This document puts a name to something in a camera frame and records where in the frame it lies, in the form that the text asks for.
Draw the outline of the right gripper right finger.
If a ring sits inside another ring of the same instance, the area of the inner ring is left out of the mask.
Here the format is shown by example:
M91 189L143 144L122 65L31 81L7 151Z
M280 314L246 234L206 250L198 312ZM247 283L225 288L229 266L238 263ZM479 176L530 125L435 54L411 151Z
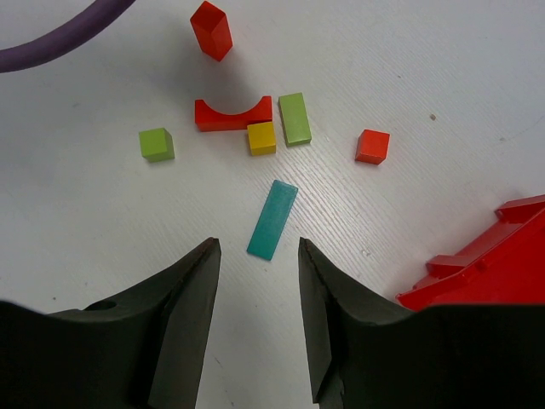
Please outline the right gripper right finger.
M322 408L541 408L544 308L413 312L298 249L311 394Z

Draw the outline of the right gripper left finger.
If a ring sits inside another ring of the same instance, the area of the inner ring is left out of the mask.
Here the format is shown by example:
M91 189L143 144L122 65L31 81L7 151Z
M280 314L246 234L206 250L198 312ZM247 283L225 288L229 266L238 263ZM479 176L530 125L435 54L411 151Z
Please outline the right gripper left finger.
M221 265L209 238L84 309L1 304L4 408L193 408Z

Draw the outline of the red plastic bin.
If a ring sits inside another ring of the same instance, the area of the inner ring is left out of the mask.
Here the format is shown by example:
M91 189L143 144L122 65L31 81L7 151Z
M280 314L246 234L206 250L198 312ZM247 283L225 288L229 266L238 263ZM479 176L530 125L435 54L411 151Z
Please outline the red plastic bin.
M497 221L454 255L426 263L427 275L396 296L420 311L439 304L544 303L544 197L508 201Z

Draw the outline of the red arch wood block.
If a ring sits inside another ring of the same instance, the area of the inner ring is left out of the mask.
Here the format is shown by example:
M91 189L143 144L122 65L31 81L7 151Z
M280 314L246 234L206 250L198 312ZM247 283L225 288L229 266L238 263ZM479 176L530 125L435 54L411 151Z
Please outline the red arch wood block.
M204 100L195 100L194 121L201 132L245 130L251 124L273 120L273 101L270 95L246 112L225 114L212 109Z

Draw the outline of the red rectangular wood block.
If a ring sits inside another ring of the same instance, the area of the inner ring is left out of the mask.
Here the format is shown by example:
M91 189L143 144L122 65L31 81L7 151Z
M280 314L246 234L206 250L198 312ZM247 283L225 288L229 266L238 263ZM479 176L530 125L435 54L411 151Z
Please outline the red rectangular wood block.
M227 14L203 1L190 22L200 49L212 59L222 61L233 46Z

